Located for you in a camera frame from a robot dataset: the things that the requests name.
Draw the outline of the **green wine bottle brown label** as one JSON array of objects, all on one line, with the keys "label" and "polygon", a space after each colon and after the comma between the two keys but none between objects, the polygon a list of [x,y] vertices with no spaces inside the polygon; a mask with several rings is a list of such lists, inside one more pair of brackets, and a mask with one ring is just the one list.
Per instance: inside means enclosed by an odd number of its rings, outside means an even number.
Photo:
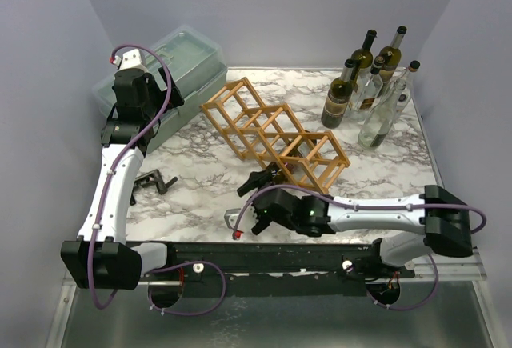
[{"label": "green wine bottle brown label", "polygon": [[355,60],[347,59],[340,76],[330,84],[321,115],[321,122],[326,128],[334,129],[342,122],[353,92],[350,78],[356,65]]}]

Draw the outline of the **clear square liquor bottle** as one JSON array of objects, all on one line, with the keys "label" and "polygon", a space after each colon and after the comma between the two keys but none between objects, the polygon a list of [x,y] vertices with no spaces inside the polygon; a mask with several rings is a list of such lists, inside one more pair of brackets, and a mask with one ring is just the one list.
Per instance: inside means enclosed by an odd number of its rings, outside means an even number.
[{"label": "clear square liquor bottle", "polygon": [[366,120],[370,108],[383,86],[380,70],[384,62],[383,56],[377,56],[370,69],[357,76],[355,88],[348,106],[350,120],[355,122]]}]

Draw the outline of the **dark green wine bottle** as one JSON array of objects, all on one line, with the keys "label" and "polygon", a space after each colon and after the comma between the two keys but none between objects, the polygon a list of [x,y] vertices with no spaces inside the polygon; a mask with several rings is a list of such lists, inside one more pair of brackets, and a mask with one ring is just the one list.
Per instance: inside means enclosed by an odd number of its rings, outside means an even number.
[{"label": "dark green wine bottle", "polygon": [[362,46],[359,49],[355,50],[350,56],[350,58],[354,60],[354,68],[350,76],[353,94],[356,94],[358,91],[358,76],[360,74],[367,73],[373,64],[374,57],[371,53],[371,47],[376,37],[376,30],[368,30],[366,32],[366,36]]}]

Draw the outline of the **green wine bottle white label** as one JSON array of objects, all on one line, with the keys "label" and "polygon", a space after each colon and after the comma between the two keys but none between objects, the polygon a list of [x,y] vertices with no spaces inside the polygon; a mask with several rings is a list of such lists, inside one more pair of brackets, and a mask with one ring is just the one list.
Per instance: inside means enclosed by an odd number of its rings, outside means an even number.
[{"label": "green wine bottle white label", "polygon": [[[279,138],[276,141],[276,145],[278,146],[277,154],[282,153],[289,145],[286,139]],[[296,158],[304,158],[308,155],[308,153],[312,150],[312,147],[309,146],[307,140],[302,140],[299,144],[295,145],[292,150],[289,151],[287,157],[296,157]],[[296,165],[285,163],[285,167],[288,171],[293,174],[296,171]],[[285,175],[281,169],[275,167],[273,171],[273,176],[275,179],[284,179]]]}]

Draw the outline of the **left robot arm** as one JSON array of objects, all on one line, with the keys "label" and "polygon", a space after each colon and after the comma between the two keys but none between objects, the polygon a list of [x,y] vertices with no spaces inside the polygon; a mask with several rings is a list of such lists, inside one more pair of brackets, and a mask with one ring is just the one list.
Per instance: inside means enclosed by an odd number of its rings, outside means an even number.
[{"label": "left robot arm", "polygon": [[152,272],[172,278],[177,260],[160,242],[126,244],[126,217],[134,184],[150,141],[158,112],[184,103],[167,68],[158,72],[167,86],[161,90],[154,76],[140,68],[114,75],[116,102],[101,132],[102,166],[86,220],[73,241],[65,241],[61,258],[78,287],[132,290]]}]

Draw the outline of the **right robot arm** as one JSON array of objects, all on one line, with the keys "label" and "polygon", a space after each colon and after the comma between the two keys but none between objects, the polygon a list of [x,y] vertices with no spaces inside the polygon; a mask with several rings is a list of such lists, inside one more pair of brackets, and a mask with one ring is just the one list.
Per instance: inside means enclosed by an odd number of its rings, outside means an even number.
[{"label": "right robot arm", "polygon": [[238,196],[250,196],[245,206],[256,218],[253,234],[271,223],[310,238],[350,230],[394,230],[395,236],[376,241],[378,252],[367,260],[370,272],[380,278],[427,254],[468,258],[473,253],[470,206],[438,185],[401,198],[354,199],[277,184],[275,176],[268,170],[252,172],[237,189]]}]

